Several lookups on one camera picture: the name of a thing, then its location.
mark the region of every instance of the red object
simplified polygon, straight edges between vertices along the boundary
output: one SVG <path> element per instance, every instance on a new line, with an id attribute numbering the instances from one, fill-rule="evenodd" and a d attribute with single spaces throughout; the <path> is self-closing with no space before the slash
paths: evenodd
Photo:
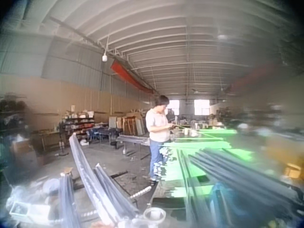
<path id="1" fill-rule="evenodd" d="M 276 70 L 277 65 L 274 63 L 264 65 L 260 68 L 254 69 L 250 74 L 247 76 L 237 80 L 233 84 L 231 84 L 227 90 L 226 93 L 231 93 L 231 92 L 236 92 L 240 88 L 248 85 L 248 84 L 253 84 L 256 83 L 258 79 L 270 76 L 271 74 L 274 73 Z"/>
<path id="2" fill-rule="evenodd" d="M 128 83 L 131 83 L 136 88 L 146 93 L 153 94 L 153 90 L 143 86 L 137 80 L 135 80 L 132 75 L 130 75 L 129 72 L 118 61 L 114 60 L 111 65 L 111 69 L 116 72 L 120 76 L 120 78 L 127 81 Z"/>

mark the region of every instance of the blue jeans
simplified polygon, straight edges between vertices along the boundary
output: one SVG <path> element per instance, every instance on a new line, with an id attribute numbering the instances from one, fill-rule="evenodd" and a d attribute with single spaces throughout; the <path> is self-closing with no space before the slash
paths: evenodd
<path id="1" fill-rule="evenodd" d="M 150 151 L 151 151 L 151 162 L 150 162 L 150 177 L 151 179 L 155 178 L 154 174 L 154 163 L 159 162 L 166 162 L 163 159 L 162 154 L 160 153 L 160 149 L 162 148 L 162 145 L 167 142 L 156 142 L 150 139 Z"/>

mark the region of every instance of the white t-shirt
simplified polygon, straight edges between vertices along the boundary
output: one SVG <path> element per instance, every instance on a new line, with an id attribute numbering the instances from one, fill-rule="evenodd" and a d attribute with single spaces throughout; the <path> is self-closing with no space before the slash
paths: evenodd
<path id="1" fill-rule="evenodd" d="M 146 115 L 146 125 L 148 131 L 150 131 L 150 127 L 162 127 L 168 125 L 168 120 L 165 114 L 159 114 L 155 112 L 153 109 L 150 109 Z M 166 142 L 170 139 L 170 131 L 169 129 L 164 129 L 159 132 L 150 132 L 150 139 L 156 142 Z"/>

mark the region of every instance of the hand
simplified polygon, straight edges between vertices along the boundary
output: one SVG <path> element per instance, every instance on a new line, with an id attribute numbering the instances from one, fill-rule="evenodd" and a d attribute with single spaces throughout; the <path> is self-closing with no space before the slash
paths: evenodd
<path id="1" fill-rule="evenodd" d="M 168 125 L 167 125 L 167 128 L 169 129 L 169 128 L 172 128 L 173 127 L 173 124 L 172 123 L 169 123 Z"/>
<path id="2" fill-rule="evenodd" d="M 113 228 L 113 227 L 104 225 L 102 222 L 94 222 L 91 224 L 90 228 Z"/>

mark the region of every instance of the ceiling light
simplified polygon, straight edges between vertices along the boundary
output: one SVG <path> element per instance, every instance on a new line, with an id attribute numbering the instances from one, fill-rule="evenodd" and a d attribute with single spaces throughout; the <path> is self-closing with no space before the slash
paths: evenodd
<path id="1" fill-rule="evenodd" d="M 220 35 L 218 35 L 218 39 L 227 39 L 227 36 L 223 35 L 223 34 L 220 34 Z"/>
<path id="2" fill-rule="evenodd" d="M 108 56 L 106 56 L 106 54 L 104 53 L 104 55 L 103 55 L 103 62 L 106 62 L 106 61 L 108 61 Z"/>

